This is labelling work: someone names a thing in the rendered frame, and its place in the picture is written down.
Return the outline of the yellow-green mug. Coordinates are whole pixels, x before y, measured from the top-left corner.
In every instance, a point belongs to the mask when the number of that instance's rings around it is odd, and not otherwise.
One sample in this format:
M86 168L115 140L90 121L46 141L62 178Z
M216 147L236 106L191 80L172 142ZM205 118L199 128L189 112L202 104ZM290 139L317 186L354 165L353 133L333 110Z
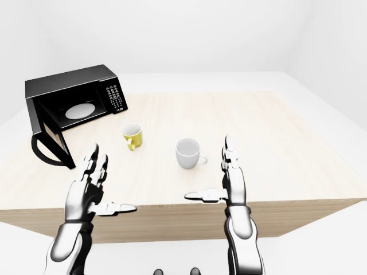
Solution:
M130 151L142 144L142 127L137 123L125 125L122 130L123 137L127 141Z

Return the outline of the black microwave oven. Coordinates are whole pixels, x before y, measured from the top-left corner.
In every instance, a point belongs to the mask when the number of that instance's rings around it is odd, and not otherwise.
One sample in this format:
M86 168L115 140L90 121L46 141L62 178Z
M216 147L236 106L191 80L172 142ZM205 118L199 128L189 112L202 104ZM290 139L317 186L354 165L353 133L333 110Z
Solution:
M103 64L27 80L25 99L34 134L41 132L42 123L65 131L128 109L117 75ZM67 110L86 103L95 107L90 115L67 118Z

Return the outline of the white mug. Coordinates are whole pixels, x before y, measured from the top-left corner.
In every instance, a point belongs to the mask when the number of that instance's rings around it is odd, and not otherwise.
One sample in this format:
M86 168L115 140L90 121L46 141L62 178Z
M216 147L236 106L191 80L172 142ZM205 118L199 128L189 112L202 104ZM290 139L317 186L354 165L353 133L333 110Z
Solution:
M208 162L208 158L200 153L199 142L192 138L179 140L175 147L175 154L178 164L187 170Z

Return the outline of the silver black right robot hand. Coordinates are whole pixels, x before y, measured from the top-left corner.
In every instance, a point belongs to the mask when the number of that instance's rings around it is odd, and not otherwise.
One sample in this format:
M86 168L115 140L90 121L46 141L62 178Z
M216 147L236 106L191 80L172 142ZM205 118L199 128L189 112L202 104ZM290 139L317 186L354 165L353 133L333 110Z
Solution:
M222 190L208 188L204 191L195 191L185 194L184 198L204 203L226 201L229 206L248 206L243 171L238 164L238 155L234 142L229 135L225 137L225 146L222 151L221 169L224 172Z

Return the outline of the white round microwave turntable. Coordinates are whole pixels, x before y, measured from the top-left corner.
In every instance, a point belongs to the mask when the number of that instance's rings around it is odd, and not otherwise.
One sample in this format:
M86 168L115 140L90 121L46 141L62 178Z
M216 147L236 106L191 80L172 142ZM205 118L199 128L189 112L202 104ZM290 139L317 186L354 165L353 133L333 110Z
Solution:
M71 107L70 109L68 109L65 113L65 116L68 119L72 119L72 120L83 119L91 115L94 112L94 110L95 110L95 106L93 104L82 103L82 104L75 105Z

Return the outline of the black microwave door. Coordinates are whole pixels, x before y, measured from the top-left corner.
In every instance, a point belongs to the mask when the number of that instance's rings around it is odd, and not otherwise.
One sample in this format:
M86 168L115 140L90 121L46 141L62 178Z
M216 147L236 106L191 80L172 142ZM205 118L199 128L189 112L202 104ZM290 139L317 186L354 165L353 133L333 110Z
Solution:
M31 145L34 154L47 164L54 166L66 166L75 168L75 163L70 155L69 149L61 133L50 114L34 99L26 99L29 118L32 128ZM58 160L53 160L44 155L38 148L40 141Z

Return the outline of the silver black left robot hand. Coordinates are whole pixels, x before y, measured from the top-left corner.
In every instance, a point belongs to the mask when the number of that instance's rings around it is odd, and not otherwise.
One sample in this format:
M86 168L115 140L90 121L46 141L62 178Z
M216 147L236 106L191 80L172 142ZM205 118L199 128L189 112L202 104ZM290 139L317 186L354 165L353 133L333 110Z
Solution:
M134 205L102 201L108 156L98 157L98 154L99 146L94 144L81 162L65 203L66 222L91 222L96 215L106 217L137 211Z

